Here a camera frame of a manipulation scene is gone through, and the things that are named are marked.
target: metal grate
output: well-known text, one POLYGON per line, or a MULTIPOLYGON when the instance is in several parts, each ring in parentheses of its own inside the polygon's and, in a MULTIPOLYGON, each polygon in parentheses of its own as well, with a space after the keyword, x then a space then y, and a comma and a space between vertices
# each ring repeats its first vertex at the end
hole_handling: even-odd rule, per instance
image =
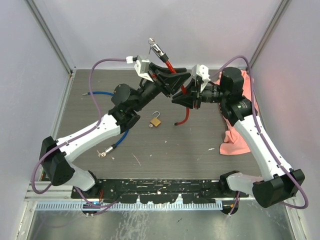
MULTIPOLYGON (((82 211, 83 201, 72 202, 38 202, 36 211, 82 211)), ((215 203, 190 203, 183 204, 180 201, 174 203, 153 204, 147 203, 116 203, 108 209, 108 211, 203 211, 203 210, 222 210, 223 205, 221 200, 216 200, 215 203)), ((86 211, 96 211, 95 208, 85 208, 86 211)))

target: blue hose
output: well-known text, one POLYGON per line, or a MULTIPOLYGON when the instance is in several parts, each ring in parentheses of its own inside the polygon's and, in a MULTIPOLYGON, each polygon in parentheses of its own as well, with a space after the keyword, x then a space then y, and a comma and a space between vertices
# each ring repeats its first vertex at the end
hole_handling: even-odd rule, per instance
MULTIPOLYGON (((108 91, 93 91, 92 93, 93 94, 104 94, 104 95, 109 95, 109 96, 114 95, 112 92, 108 92, 108 91)), ((122 141, 126 138, 128 132, 129 132, 129 130, 124 132, 123 136, 115 143, 116 146, 118 146, 120 143, 122 143, 122 141)))

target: pink cloth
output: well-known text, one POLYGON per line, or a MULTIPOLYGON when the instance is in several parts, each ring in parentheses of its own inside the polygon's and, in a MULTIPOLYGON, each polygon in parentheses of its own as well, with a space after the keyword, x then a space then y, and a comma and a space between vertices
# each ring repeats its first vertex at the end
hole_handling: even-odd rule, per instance
MULTIPOLYGON (((241 71, 242 76, 244 78, 243 83, 243 95, 251 101, 251 90, 250 90, 250 77, 246 71, 241 71)), ((220 84, 221 73, 219 75, 219 79, 215 82, 216 84, 220 84)), ((258 110, 257 101, 254 101, 255 108, 258 110)), ((223 140, 224 143, 220 145, 220 154, 222 155, 239 155, 246 154, 250 152, 250 149, 243 139, 243 137, 237 132, 237 130, 230 125, 230 122, 224 118, 226 121, 226 125, 228 130, 225 131, 225 138, 223 140)))

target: brass padlock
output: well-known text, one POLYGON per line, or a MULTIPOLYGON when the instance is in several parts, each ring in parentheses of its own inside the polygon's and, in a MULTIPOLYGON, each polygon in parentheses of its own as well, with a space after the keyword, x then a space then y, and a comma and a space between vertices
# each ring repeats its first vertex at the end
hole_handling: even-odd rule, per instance
POLYGON ((151 119, 150 121, 151 124, 149 125, 150 128, 152 128, 153 126, 158 127, 161 123, 161 121, 158 119, 158 117, 160 116, 160 112, 155 111, 154 113, 152 113, 152 115, 155 113, 158 113, 158 116, 151 119))

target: red hose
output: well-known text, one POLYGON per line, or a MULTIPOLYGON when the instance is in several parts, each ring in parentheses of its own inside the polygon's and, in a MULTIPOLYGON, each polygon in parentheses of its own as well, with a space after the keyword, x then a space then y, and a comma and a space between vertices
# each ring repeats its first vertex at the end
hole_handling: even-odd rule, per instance
MULTIPOLYGON (((168 69, 170 70, 170 72, 172 74, 176 74, 177 73, 176 70, 174 69, 174 67, 171 65, 171 63, 169 61, 166 61, 165 65, 168 67, 168 69)), ((183 94, 187 94, 187 90, 183 85, 181 86, 181 91, 182 91, 183 94)), ((186 107, 185 108, 185 118, 184 118, 184 120, 179 121, 179 122, 175 122, 174 125, 178 126, 178 125, 184 124, 186 121, 188 121, 189 114, 190 114, 190 109, 188 107, 186 107)))

